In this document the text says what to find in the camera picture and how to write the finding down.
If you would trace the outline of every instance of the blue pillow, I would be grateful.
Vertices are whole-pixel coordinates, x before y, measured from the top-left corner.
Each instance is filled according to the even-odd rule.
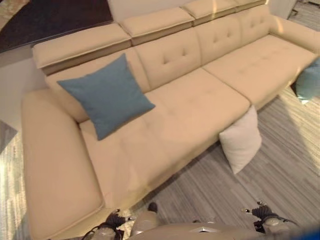
[[[302,101],[320,96],[320,57],[298,76],[295,91]]]
[[[125,54],[94,73],[58,84],[81,103],[94,124],[98,140],[155,107],[141,92]]]

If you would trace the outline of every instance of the beige leather sofa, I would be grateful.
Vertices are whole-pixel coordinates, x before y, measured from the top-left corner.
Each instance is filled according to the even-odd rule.
[[[264,1],[197,0],[37,44],[48,89],[22,103],[25,187],[34,240],[80,236],[129,208],[260,109],[319,56],[320,37]],[[126,54],[156,107],[97,141],[57,81]]]

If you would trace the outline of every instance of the gray striped carpet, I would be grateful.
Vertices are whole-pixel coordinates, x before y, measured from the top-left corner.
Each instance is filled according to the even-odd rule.
[[[298,2],[296,9],[299,14],[291,21],[319,27],[316,6]],[[232,174],[216,143],[124,213],[138,214],[155,201],[163,223],[197,219],[253,229],[256,219],[240,209],[264,200],[302,226],[319,224],[319,106],[319,98],[300,104],[287,88],[259,111],[262,147],[238,175]],[[0,121],[0,240],[30,240],[25,213],[21,133]],[[126,237],[130,227],[124,226]]]

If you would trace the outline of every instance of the carpet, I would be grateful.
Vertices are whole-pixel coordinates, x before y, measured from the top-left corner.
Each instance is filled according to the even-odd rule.
[[[0,52],[112,20],[107,0],[32,0],[0,31]]]

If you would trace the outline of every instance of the throw pillow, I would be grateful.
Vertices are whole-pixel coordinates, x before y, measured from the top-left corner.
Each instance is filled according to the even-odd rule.
[[[155,107],[141,92],[125,54],[94,73],[58,84],[81,103],[98,140]]]
[[[223,152],[234,174],[240,172],[256,155],[262,139],[258,129],[258,116],[254,106],[219,134]]]
[[[303,103],[320,96],[320,57],[298,76],[295,90],[297,97]]]

